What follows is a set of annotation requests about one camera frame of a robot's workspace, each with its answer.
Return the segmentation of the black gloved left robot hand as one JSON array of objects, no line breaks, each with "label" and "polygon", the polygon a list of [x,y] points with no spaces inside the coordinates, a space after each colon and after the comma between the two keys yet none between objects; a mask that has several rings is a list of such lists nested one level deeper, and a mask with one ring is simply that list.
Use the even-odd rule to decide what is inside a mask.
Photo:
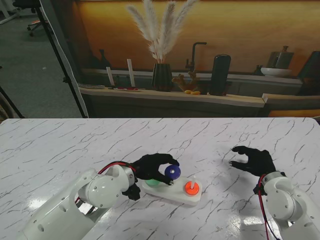
[{"label": "black gloved left robot hand", "polygon": [[173,184],[173,179],[159,172],[159,167],[166,164],[180,165],[172,155],[167,153],[146,154],[130,165],[135,169],[135,176],[138,179],[153,179],[170,186]]}]

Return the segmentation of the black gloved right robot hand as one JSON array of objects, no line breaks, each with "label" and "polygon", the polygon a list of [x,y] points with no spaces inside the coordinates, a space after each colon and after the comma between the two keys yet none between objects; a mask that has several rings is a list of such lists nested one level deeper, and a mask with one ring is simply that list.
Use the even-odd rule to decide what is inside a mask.
[{"label": "black gloved right robot hand", "polygon": [[246,155],[247,162],[230,161],[229,164],[256,177],[267,175],[276,171],[273,159],[267,150],[258,150],[246,146],[235,146],[232,151],[239,155]]}]

